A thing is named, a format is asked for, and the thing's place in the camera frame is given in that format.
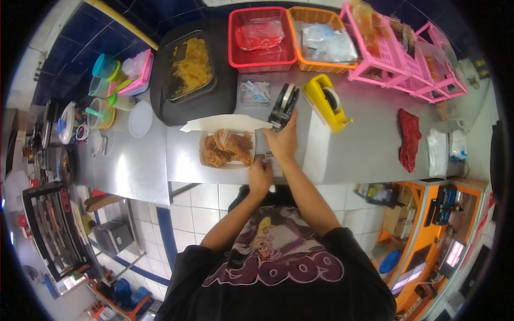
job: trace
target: white tile floor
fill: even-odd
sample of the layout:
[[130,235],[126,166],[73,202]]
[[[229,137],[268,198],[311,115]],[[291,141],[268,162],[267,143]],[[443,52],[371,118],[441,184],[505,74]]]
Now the white tile floor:
[[[172,182],[172,189],[176,190],[185,185],[187,184]],[[237,197],[239,187],[240,185],[201,184],[173,198],[173,204],[169,209],[178,252],[184,251],[191,244],[200,244],[205,234],[227,215],[228,206]],[[382,223],[383,208],[367,204],[355,195],[353,184],[316,187],[342,226],[352,230],[360,246],[369,254]],[[170,279],[172,272],[163,246],[156,205],[136,201],[134,207],[136,229],[146,251],[146,256],[141,258],[136,266]],[[102,218],[105,214],[100,210],[99,216]],[[136,256],[128,251],[122,251],[118,256],[128,262],[136,259]],[[115,274],[124,268],[123,265],[104,254],[99,255],[98,258],[101,264],[113,270]],[[123,277],[129,281],[133,290],[143,286],[153,293],[155,299],[160,301],[164,299],[166,286],[134,271],[125,272]]]

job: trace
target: orange basket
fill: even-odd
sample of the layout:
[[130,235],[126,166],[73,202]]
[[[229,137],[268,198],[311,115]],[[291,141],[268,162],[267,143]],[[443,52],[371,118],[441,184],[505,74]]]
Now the orange basket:
[[295,30],[295,21],[302,21],[307,23],[320,23],[328,24],[334,30],[344,28],[343,21],[335,12],[315,9],[309,7],[292,7],[287,9],[287,20],[292,31],[292,38],[295,43],[295,50],[298,56],[298,65],[301,71],[317,71],[317,72],[334,72],[343,73],[348,69],[355,69],[358,63],[355,64],[335,64],[335,63],[319,63],[315,61],[308,61],[302,56],[302,44],[300,39],[297,39]]

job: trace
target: green lid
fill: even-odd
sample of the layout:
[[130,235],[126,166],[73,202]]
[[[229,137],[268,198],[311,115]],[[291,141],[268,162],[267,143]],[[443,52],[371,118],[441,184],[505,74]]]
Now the green lid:
[[109,104],[109,106],[111,106],[111,107],[114,107],[117,100],[118,100],[118,95],[116,93],[112,93],[109,97],[107,97],[107,104]]

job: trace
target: black t-shirt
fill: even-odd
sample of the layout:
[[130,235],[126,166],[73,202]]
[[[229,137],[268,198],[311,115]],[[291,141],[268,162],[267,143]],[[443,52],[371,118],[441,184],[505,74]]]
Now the black t-shirt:
[[393,320],[396,302],[347,228],[319,237],[294,207],[263,206],[220,255],[177,255],[156,320]]

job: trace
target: paper food box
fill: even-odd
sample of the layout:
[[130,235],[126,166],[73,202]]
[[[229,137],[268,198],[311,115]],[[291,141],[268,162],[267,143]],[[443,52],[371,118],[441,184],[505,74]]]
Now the paper food box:
[[192,130],[200,130],[200,141],[198,143],[198,155],[203,166],[220,169],[239,169],[247,166],[241,161],[230,161],[220,167],[216,167],[206,162],[204,151],[206,149],[207,136],[214,134],[219,129],[228,129],[230,133],[243,136],[247,133],[251,137],[252,148],[250,157],[255,158],[255,131],[260,128],[273,128],[271,123],[252,118],[248,115],[217,115],[189,121],[180,130],[188,133]]

